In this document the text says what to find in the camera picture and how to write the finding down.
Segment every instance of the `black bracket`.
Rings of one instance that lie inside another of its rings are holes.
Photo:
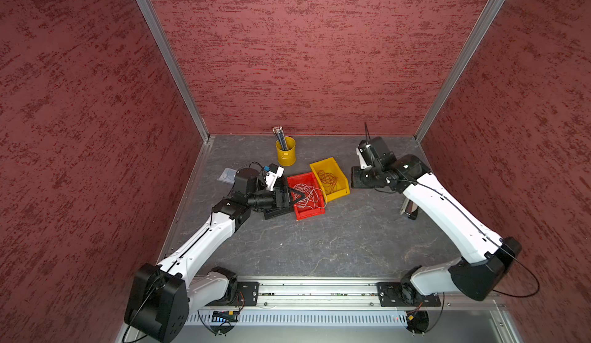
[[[256,306],[258,300],[258,282],[257,281],[239,281],[236,286],[236,303],[237,307],[240,308],[242,305],[245,307]],[[228,306],[218,301],[209,303],[208,306]]]
[[[376,283],[378,288],[378,297],[381,307],[418,307],[422,302],[423,307],[440,307],[441,301],[437,295],[428,295],[422,298],[422,301],[414,305],[404,302],[400,293],[400,283]]]
[[[412,210],[412,207],[414,206],[413,201],[409,200],[407,203],[406,208],[404,209],[404,214],[406,214],[406,216],[408,218],[410,218],[410,220],[416,220],[417,216],[418,216],[418,206],[416,210]]]

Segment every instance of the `aluminum frame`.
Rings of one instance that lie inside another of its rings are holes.
[[[179,222],[183,217],[189,198],[195,195],[195,191],[199,186],[199,179],[203,175],[203,171],[205,171],[205,167],[207,166],[207,160],[209,160],[209,155],[211,154],[211,148],[213,147],[214,141],[215,138],[210,137],[209,141],[203,142],[203,145],[199,150],[199,155],[197,156],[197,160],[195,161],[195,165],[193,166],[193,171],[191,172],[191,176],[188,178],[187,186],[183,191],[183,197],[179,202],[177,212],[174,214],[173,223],[170,225],[170,229],[168,230],[168,234],[166,235],[166,239],[164,240],[164,245],[160,250],[158,260],[156,260],[158,262],[164,259],[167,256],[168,252],[172,253],[177,248],[172,247],[171,244],[173,243],[174,237],[176,236],[177,229],[179,227]]]
[[[140,11],[144,15],[144,19],[152,32],[152,36],[154,40],[156,40],[156,44],[158,44],[158,48],[162,53],[162,57],[170,70],[171,75],[173,76],[174,82],[177,84],[177,88],[183,97],[185,104],[187,105],[187,109],[193,118],[193,122],[201,135],[201,139],[203,143],[209,141],[210,133],[207,130],[207,126],[205,126],[205,121],[197,108],[197,104],[195,103],[195,99],[193,98],[193,94],[188,87],[187,81],[184,78],[183,72],[179,63],[174,56],[174,52],[170,43],[168,42],[168,38],[166,37],[166,33],[162,28],[162,24],[158,19],[158,15],[152,6],[151,0],[135,0],[138,3]]]
[[[412,310],[414,307],[380,307],[376,283],[398,282],[399,279],[357,278],[357,277],[273,277],[245,276],[239,281],[257,281],[259,294],[256,306],[245,309],[280,310]],[[503,298],[490,293],[482,302],[466,297],[462,293],[446,293],[448,310],[490,310],[506,311]],[[216,309],[203,307],[200,310]],[[428,307],[424,310],[440,310]]]
[[[506,310],[491,311],[495,329],[503,343],[523,343],[511,314]]]
[[[423,138],[425,138],[425,134],[431,127],[433,121],[435,121],[435,117],[443,107],[443,104],[446,102],[447,98],[449,97],[450,93],[453,90],[453,87],[456,85],[456,82],[464,72],[464,69],[468,65],[468,62],[476,52],[478,45],[484,38],[484,35],[488,31],[489,27],[491,27],[492,22],[494,21],[495,17],[499,13],[499,10],[503,6],[505,0],[488,0],[486,5],[484,6],[472,32],[468,36],[466,43],[462,50],[460,51],[459,56],[454,63],[454,66],[450,70],[449,74],[447,75],[446,80],[443,82],[439,93],[435,97],[433,104],[427,111],[425,118],[423,118],[423,122],[418,127],[418,130],[415,134],[415,139],[421,143]]]

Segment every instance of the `yellow pencil cup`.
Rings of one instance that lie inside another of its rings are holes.
[[[279,141],[275,140],[275,147],[277,148],[277,162],[281,166],[291,166],[296,163],[296,141],[291,137],[285,137],[287,143],[287,150],[281,150]]]

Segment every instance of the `gray tabletop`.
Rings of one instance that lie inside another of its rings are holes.
[[[310,172],[310,163],[334,157],[349,177],[359,164],[355,148],[362,137],[297,136],[297,162],[287,176]],[[422,158],[413,138],[386,138],[397,157]],[[195,195],[188,199],[173,247],[184,243],[209,217],[231,184],[218,181],[226,167],[251,161],[277,163],[274,137],[218,135]],[[417,265],[433,265],[458,257],[445,233],[420,212],[412,221],[399,215],[404,197],[370,189],[326,206],[326,213],[296,221],[295,214],[264,220],[251,217],[208,259],[198,274],[222,266],[243,276],[400,277]]]

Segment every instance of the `vent grille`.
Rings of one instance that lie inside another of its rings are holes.
[[[212,310],[199,311],[205,324],[219,325],[218,317],[211,317]],[[244,310],[238,316],[237,325],[243,326],[406,326],[404,311],[316,311],[316,310]],[[187,325],[201,325],[199,316],[188,317]]]

